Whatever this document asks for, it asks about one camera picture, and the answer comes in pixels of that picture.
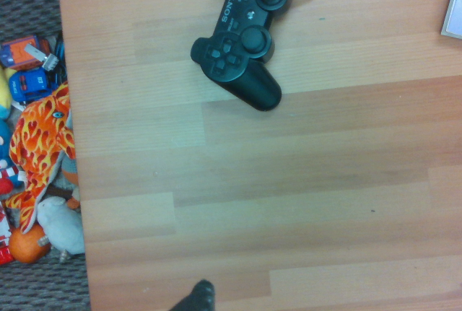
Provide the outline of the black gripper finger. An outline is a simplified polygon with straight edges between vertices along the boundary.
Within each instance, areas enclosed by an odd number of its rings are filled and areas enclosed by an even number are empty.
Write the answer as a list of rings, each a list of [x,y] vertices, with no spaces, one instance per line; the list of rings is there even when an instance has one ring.
[[[215,289],[212,282],[202,279],[191,290],[190,294],[175,304],[171,311],[214,311]]]

